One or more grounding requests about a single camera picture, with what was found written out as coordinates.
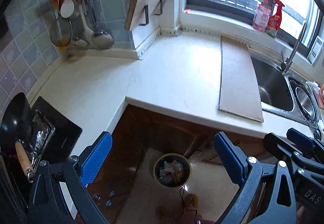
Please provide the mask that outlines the chrome faucet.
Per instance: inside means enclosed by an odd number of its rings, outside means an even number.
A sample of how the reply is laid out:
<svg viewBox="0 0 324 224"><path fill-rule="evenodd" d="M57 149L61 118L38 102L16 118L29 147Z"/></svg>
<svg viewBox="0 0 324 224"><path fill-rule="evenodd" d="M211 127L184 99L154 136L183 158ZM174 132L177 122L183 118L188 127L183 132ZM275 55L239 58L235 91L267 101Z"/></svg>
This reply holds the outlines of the chrome faucet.
<svg viewBox="0 0 324 224"><path fill-rule="evenodd" d="M307 27L307 22L306 20L303 21L302 24L302 29L299 33L299 36L294 44L293 50L291 52L291 54L286 58L286 60L282 60L281 62L281 71L283 73L287 73L287 71L289 70L289 68L291 67L292 63L293 63L293 58L298 50L298 46L301 43L302 39L304 38L305 32L306 32L306 27Z"/></svg>

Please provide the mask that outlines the pink soap refill pouch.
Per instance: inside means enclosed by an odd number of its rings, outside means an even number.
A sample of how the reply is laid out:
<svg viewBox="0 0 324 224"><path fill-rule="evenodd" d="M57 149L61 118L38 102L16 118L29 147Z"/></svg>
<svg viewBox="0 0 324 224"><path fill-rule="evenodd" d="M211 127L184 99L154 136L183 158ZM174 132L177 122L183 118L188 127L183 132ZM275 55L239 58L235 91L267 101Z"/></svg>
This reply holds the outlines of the pink soap refill pouch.
<svg viewBox="0 0 324 224"><path fill-rule="evenodd" d="M274 0L262 0L256 5L255 14L252 21L252 27L262 33L265 32L268 25L272 8L274 6Z"/></svg>

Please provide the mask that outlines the white slotted spoon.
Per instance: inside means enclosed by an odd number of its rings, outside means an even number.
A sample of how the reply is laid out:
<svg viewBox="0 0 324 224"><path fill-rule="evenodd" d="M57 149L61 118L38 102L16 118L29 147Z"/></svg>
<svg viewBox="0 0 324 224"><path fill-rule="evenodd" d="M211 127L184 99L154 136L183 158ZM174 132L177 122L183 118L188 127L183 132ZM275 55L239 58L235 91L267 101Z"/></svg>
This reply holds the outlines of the white slotted spoon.
<svg viewBox="0 0 324 224"><path fill-rule="evenodd" d="M89 28L89 26L87 25L85 14L84 14L83 8L82 8L82 0L76 0L76 2L77 2L77 8L79 9L81 21L83 24L83 35L86 38L86 40L88 41L88 43L90 44L90 46L94 47L94 43L92 41L93 30L91 30Z"/></svg>

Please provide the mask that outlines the white rice paddle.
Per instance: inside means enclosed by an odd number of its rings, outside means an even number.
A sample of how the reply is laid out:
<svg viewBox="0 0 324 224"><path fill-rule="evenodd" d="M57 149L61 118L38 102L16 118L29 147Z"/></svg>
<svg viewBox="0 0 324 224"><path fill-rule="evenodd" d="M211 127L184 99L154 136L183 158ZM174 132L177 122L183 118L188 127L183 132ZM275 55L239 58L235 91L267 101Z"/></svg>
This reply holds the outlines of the white rice paddle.
<svg viewBox="0 0 324 224"><path fill-rule="evenodd" d="M72 0L64 0L60 8L60 14L63 18L69 18L75 9L74 2Z"/></svg>

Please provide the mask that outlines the stainless steel sink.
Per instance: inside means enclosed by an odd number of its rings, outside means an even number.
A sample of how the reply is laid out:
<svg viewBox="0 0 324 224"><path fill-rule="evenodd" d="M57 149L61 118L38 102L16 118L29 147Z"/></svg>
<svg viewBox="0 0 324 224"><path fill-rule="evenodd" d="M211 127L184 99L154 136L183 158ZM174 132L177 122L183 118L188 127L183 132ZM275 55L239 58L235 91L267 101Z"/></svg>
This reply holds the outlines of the stainless steel sink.
<svg viewBox="0 0 324 224"><path fill-rule="evenodd" d="M278 116L316 127L322 120L314 93L306 80L292 71L251 52L262 109Z"/></svg>

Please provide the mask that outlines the wooden cabinet doors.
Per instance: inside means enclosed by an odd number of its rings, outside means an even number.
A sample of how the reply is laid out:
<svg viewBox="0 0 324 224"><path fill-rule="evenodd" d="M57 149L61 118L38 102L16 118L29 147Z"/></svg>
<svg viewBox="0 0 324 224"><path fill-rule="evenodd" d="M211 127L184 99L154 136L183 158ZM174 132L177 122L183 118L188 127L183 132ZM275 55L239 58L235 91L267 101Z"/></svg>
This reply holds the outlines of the wooden cabinet doors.
<svg viewBox="0 0 324 224"><path fill-rule="evenodd" d="M88 191L109 223L183 222L189 212L182 197L198 196L197 215L216 221L238 187L228 177L213 146L216 129L128 106L113 134L113 146ZM153 176L165 154L191 163L184 189L166 188Z"/></svg>

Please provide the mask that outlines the yellow slipper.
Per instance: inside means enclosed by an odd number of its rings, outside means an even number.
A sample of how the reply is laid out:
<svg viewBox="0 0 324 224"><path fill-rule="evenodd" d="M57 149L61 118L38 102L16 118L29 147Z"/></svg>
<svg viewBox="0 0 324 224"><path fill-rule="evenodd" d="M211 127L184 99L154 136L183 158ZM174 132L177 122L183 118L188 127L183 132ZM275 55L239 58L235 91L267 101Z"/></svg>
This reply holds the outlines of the yellow slipper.
<svg viewBox="0 0 324 224"><path fill-rule="evenodd" d="M197 195L190 193L186 195L184 199L184 204L187 208L197 208L198 207L198 197Z"/></svg>

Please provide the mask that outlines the brown cardboard sheet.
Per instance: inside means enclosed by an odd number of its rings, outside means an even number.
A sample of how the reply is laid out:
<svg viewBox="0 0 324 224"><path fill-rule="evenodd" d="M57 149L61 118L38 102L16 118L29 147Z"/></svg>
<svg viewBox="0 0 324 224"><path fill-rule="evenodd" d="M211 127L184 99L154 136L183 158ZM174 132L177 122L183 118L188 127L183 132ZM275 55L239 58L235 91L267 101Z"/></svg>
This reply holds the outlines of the brown cardboard sheet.
<svg viewBox="0 0 324 224"><path fill-rule="evenodd" d="M262 123L258 82L247 46L222 37L221 56L219 110Z"/></svg>

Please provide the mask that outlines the black wok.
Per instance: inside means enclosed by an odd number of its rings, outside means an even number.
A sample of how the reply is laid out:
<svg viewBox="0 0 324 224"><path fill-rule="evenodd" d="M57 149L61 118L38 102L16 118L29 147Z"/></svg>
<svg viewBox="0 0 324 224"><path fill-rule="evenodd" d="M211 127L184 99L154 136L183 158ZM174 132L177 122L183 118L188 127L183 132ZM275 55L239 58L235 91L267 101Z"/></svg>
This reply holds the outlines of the black wok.
<svg viewBox="0 0 324 224"><path fill-rule="evenodd" d="M35 177L27 152L33 152L36 143L34 137L33 116L24 93L16 94L10 101L1 123L1 153L18 156L22 171L29 181Z"/></svg>

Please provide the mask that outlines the round trash bin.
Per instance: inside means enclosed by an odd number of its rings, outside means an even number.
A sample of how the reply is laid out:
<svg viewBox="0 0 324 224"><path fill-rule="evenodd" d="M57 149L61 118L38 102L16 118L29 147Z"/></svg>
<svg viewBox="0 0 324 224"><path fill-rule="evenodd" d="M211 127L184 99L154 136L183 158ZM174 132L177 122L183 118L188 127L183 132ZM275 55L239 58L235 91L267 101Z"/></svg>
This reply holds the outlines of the round trash bin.
<svg viewBox="0 0 324 224"><path fill-rule="evenodd" d="M153 177L165 188L180 188L190 179L192 167L186 157L177 153L162 155L154 164Z"/></svg>

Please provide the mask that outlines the red spray bottle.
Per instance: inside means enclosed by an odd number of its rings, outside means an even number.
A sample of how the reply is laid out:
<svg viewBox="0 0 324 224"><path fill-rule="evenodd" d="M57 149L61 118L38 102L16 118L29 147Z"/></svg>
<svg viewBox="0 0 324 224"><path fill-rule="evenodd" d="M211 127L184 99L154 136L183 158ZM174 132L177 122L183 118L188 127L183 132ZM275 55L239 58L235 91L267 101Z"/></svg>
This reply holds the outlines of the red spray bottle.
<svg viewBox="0 0 324 224"><path fill-rule="evenodd" d="M282 22L282 8L285 7L280 0L274 0L274 5L277 5L276 13L269 17L265 30L265 33L272 38L275 38L278 34Z"/></svg>

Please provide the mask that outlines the mesh strainer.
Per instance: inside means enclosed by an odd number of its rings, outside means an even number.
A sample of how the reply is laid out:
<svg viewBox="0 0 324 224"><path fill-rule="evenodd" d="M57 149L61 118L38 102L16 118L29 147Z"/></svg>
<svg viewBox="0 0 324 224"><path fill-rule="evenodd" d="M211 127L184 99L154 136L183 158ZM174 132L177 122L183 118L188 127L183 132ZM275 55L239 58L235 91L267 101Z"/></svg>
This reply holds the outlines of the mesh strainer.
<svg viewBox="0 0 324 224"><path fill-rule="evenodd" d="M49 36L52 44L59 51L64 51L72 40L72 24L69 18L62 17L60 7L64 0L52 0L54 6L55 21L52 23Z"/></svg>

